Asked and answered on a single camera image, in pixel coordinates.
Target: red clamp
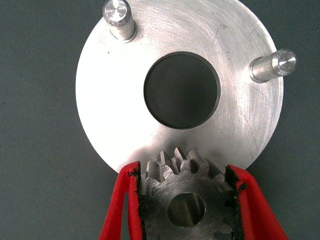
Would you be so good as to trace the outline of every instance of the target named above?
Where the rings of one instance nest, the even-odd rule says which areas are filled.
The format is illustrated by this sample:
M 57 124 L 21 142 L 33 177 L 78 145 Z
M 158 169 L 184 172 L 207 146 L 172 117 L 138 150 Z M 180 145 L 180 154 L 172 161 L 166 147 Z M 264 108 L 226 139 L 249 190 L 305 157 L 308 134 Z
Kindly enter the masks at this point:
M 228 165 L 226 180 L 233 185 L 237 195 L 237 240 L 288 240 L 256 180 L 247 171 Z M 142 240 L 142 220 L 139 216 L 140 163 L 126 165 L 119 173 L 112 193 L 99 240 L 120 240 L 122 209 L 128 192 L 128 226 L 131 240 Z
M 128 193 L 128 226 L 131 240 L 142 240 L 142 222 L 139 216 L 137 195 L 140 163 L 124 166 L 116 179 L 109 210 L 100 233 L 99 240 L 120 240 L 122 209 L 125 194 Z
M 288 240 L 254 177 L 232 165 L 228 165 L 225 175 L 237 193 L 237 214 L 241 217 L 238 234 L 245 240 Z

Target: gear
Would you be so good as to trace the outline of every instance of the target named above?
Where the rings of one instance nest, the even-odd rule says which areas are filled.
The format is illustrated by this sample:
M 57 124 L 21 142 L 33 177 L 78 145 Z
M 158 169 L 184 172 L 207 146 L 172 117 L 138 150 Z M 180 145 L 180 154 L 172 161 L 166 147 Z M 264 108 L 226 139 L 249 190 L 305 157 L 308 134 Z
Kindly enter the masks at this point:
M 224 174 L 194 150 L 187 157 L 176 148 L 147 163 L 141 175 L 139 213 L 148 240 L 216 240 L 230 234 L 226 219 L 234 196 Z

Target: circular hole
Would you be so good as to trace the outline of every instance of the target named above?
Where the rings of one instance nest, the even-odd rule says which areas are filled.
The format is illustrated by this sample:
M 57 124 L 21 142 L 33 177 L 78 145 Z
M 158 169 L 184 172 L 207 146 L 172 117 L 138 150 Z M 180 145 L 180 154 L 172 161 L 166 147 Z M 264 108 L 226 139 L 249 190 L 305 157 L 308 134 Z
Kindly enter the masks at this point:
M 195 193 L 181 193 L 169 204 L 168 217 L 179 227 L 193 227 L 203 218 L 205 203 Z
M 153 117 L 174 129 L 208 120 L 218 106 L 219 79 L 203 57 L 175 52 L 159 59 L 144 82 L 144 99 Z

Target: gray background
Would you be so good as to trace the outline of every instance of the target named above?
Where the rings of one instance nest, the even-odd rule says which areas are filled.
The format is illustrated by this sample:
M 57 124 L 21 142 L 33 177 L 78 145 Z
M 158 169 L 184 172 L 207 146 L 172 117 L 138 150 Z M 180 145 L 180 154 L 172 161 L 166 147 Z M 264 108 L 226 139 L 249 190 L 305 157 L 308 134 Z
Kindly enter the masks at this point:
M 320 1 L 244 0 L 298 56 L 266 149 L 248 168 L 293 240 L 320 238 Z M 117 174 L 76 106 L 102 0 L 0 0 L 0 239 L 97 239 Z

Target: aluminum disc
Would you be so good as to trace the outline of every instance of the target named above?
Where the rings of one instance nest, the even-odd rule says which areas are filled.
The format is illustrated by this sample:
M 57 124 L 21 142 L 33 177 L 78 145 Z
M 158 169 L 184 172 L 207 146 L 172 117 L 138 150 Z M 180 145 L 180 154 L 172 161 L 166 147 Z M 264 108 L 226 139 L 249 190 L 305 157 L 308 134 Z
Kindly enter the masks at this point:
M 223 170 L 247 168 L 270 140 L 282 107 L 283 78 L 251 80 L 252 60 L 276 51 L 259 19 L 237 0 L 130 0 L 137 35 L 121 43 L 102 18 L 78 63 L 76 102 L 83 128 L 117 172 L 135 161 L 142 169 L 159 152 L 194 149 Z M 159 123 L 144 99 L 150 68 L 162 57 L 188 52 L 215 69 L 219 100 L 212 116 L 190 129 Z

